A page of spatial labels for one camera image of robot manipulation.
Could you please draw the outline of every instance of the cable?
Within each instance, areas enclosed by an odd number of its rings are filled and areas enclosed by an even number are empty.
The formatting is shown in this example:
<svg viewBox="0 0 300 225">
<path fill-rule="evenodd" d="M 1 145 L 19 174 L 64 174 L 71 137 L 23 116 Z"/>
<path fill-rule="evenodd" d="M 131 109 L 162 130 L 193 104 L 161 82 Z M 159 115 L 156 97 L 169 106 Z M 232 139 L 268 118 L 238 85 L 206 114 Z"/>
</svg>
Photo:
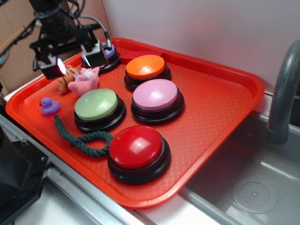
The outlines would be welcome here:
<svg viewBox="0 0 300 225">
<path fill-rule="evenodd" d="M 83 11 L 84 6 L 85 6 L 85 0 L 82 1 L 82 6 L 81 7 L 79 7 L 79 4 L 78 4 L 78 2 L 76 0 L 65 0 L 65 1 L 70 2 L 72 4 L 72 7 L 71 7 L 71 9 L 69 11 L 66 11 L 64 9 L 61 9 L 61 11 L 65 15 L 67 15 L 68 17 L 70 17 L 72 19 L 77 19 L 78 17 L 80 17 L 81 12 Z M 77 7 L 77 10 L 74 13 L 72 13 L 73 6 Z"/>
<path fill-rule="evenodd" d="M 10 51 L 10 49 L 8 49 L 6 51 L 6 57 L 5 58 L 0 58 L 0 68 L 7 62 L 8 58 L 9 58 L 9 51 Z"/>
<path fill-rule="evenodd" d="M 86 19 L 91 19 L 91 20 L 96 21 L 100 25 L 100 27 L 102 28 L 102 30 L 104 32 L 104 35 L 106 38 L 106 43 L 107 43 L 107 49 L 108 50 L 112 49 L 112 41 L 109 37 L 109 34 L 108 34 L 107 30 L 105 29 L 105 27 L 103 26 L 103 24 L 99 20 L 97 20 L 95 17 L 89 16 L 89 15 L 82 15 L 79 18 L 86 18 Z"/>
<path fill-rule="evenodd" d="M 24 32 L 24 28 L 20 29 L 19 31 L 17 31 L 15 34 L 13 34 L 10 38 L 8 38 L 5 42 L 3 42 L 0 46 L 0 51 L 10 42 L 12 41 L 15 37 L 17 37 L 18 35 L 20 35 L 22 32 Z"/>
<path fill-rule="evenodd" d="M 3 46 L 7 46 L 4 48 L 4 50 L 1 51 L 0 53 L 0 57 L 2 57 L 2 55 L 4 55 L 13 45 L 16 45 L 18 43 L 18 41 L 26 38 L 28 35 L 30 35 L 35 27 L 35 23 L 36 23 L 36 19 L 34 19 L 33 21 L 31 21 L 29 23 L 29 25 L 27 25 L 27 27 L 25 27 L 20 33 L 15 33 L 12 37 L 10 37 L 8 39 L 8 41 L 5 41 L 1 47 Z"/>
<path fill-rule="evenodd" d="M 113 140 L 113 136 L 110 133 L 99 130 L 80 137 L 76 137 L 67 131 L 65 125 L 58 115 L 54 116 L 54 120 L 54 124 L 57 128 L 58 133 L 64 140 L 68 141 L 71 146 L 77 147 L 80 151 L 92 157 L 102 157 L 108 154 L 109 146 Z M 94 149 L 85 144 L 86 142 L 97 139 L 105 140 L 106 146 L 102 149 Z"/>
</svg>

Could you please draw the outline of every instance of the stainless steel sink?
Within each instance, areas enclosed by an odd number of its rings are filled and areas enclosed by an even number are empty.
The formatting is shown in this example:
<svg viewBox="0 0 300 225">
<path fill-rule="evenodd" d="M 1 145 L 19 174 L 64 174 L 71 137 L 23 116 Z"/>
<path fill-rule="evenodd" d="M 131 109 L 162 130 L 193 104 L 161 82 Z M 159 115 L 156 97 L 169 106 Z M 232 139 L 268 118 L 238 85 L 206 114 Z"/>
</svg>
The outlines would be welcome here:
<svg viewBox="0 0 300 225">
<path fill-rule="evenodd" d="M 220 224 L 300 224 L 300 130 L 274 145 L 267 121 L 251 113 L 180 195 Z"/>
</svg>

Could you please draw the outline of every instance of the orange tray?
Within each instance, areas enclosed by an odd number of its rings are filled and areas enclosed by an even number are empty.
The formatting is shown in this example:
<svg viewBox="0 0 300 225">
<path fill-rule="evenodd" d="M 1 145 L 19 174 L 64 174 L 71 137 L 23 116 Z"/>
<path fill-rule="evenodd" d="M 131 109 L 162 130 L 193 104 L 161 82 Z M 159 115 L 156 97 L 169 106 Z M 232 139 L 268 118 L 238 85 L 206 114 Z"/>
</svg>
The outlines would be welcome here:
<svg viewBox="0 0 300 225">
<path fill-rule="evenodd" d="M 120 205 L 144 209 L 158 205 L 176 195 L 222 142 L 249 115 L 264 95 L 262 81 L 253 74 L 216 63 L 188 57 L 128 39 L 113 39 L 122 54 L 130 51 L 164 52 L 172 72 L 172 81 L 185 98 L 185 109 L 176 120 L 153 126 L 169 143 L 172 159 L 167 171 L 155 181 L 131 186 L 117 181 L 110 173 L 107 157 L 92 158 L 63 140 L 54 125 L 53 115 L 43 115 L 39 101 L 51 97 L 60 101 L 57 115 L 67 130 L 76 136 L 84 133 L 74 123 L 74 105 L 79 96 L 69 92 L 58 94 L 58 82 L 44 76 L 26 85 L 9 100 L 7 113 L 33 134 L 65 163 L 70 165 L 97 188 Z M 81 54 L 66 65 L 80 68 Z M 99 88 L 115 91 L 126 104 L 124 121 L 110 131 L 138 125 L 130 111 L 132 92 L 125 88 L 126 65 L 100 75 Z M 89 146 L 100 149 L 104 141 L 92 141 Z"/>
</svg>

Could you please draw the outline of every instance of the red button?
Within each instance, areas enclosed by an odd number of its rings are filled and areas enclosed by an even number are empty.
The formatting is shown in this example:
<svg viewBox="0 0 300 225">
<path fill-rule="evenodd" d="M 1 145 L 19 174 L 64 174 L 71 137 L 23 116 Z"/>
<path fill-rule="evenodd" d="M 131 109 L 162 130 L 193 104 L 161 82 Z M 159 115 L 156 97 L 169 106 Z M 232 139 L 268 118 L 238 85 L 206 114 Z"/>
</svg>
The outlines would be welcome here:
<svg viewBox="0 0 300 225">
<path fill-rule="evenodd" d="M 129 127 L 118 133 L 109 147 L 114 163 L 124 169 L 139 169 L 151 164 L 162 150 L 159 132 L 147 126 Z"/>
</svg>

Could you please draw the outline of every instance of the rope loop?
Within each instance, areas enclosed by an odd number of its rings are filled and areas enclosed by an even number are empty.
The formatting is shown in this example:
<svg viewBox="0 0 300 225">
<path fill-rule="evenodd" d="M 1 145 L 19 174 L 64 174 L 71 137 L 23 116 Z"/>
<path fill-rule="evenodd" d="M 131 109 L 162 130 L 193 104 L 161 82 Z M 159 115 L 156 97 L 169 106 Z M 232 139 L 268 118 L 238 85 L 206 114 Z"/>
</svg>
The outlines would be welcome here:
<svg viewBox="0 0 300 225">
<path fill-rule="evenodd" d="M 58 115 L 55 115 L 54 119 L 55 119 L 54 124 L 57 128 L 58 133 L 64 140 L 68 141 L 71 144 L 71 146 L 74 146 L 78 148 L 80 151 L 82 151 L 83 153 L 95 158 L 106 156 L 108 154 L 109 145 L 111 144 L 113 139 L 113 136 L 110 133 L 106 131 L 95 131 L 90 134 L 76 137 L 67 131 L 66 127 L 64 126 L 64 124 L 62 123 Z M 98 139 L 106 141 L 106 146 L 104 148 L 94 149 L 85 144 L 86 142 L 90 142 Z"/>
</svg>

